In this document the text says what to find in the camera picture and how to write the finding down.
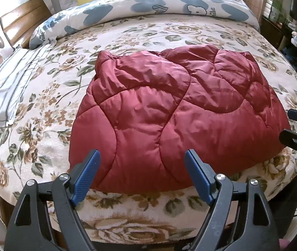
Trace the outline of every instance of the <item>silver bolt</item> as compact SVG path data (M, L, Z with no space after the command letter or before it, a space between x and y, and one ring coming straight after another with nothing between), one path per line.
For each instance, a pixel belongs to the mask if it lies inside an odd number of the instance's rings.
M60 178L60 180L65 181L65 180L67 180L69 178L69 175L68 174L62 174L62 175L59 176L59 178Z
M33 179L30 179L28 182L26 182L27 186L32 186L35 184L35 181Z
M258 180L256 179L251 179L249 182L254 186L258 185Z
M225 175L223 174L217 174L216 177L218 180L225 180Z

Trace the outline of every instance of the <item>red quilt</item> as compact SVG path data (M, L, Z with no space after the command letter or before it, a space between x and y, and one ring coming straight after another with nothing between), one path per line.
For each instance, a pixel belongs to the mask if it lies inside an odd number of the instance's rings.
M71 134L71 168L98 149L92 188L116 193L192 185L183 157L195 149L232 175L278 154L290 129L279 99L248 52L189 45L116 56L100 52Z

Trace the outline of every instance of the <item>bed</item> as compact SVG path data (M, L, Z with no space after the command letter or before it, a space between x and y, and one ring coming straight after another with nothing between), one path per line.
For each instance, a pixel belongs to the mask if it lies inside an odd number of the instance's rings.
M297 109L297 74L283 55L253 27L256 23L251 26L229 18L217 18L216 11L217 15L219 12L212 8L212 14L208 12L205 17L182 11L163 14L161 10L165 10L165 5L152 7L151 4L147 11L131 16L103 16L86 28L79 27L82 20L80 24L76 23L75 18L82 19L82 13L78 14L76 10L84 11L90 6L96 8L96 5L123 6L119 3L127 1L101 0L79 9L65 10L40 26L36 22L31 26L37 28L33 34L34 29L26 30L26 35L32 34L30 46L31 43L34 47L43 44L42 39L57 38L57 42L33 72L20 98L13 124L0 127L0 196L10 204L16 203L29 179L47 182L68 171L71 127L85 89L94 77L94 63L101 50L129 55L142 50L214 44L219 49L248 51L258 62L284 109ZM137 0L137 3L143 3L143 0ZM17 34L6 37L5 33L8 34L0 22L0 36L8 39L5 48L0 48L0 63L13 52L12 46L17 42L26 47L26 41L17 40L20 38ZM297 132L297 122L290 121L290 124ZM242 182L257 179L266 197L271 199L296 175L297 151L285 148L272 159L231 178ZM48 208L52 226L59 231L52 202L48 203ZM208 207L194 187L134 195L91 189L77 211L93 241L148 244L194 237Z

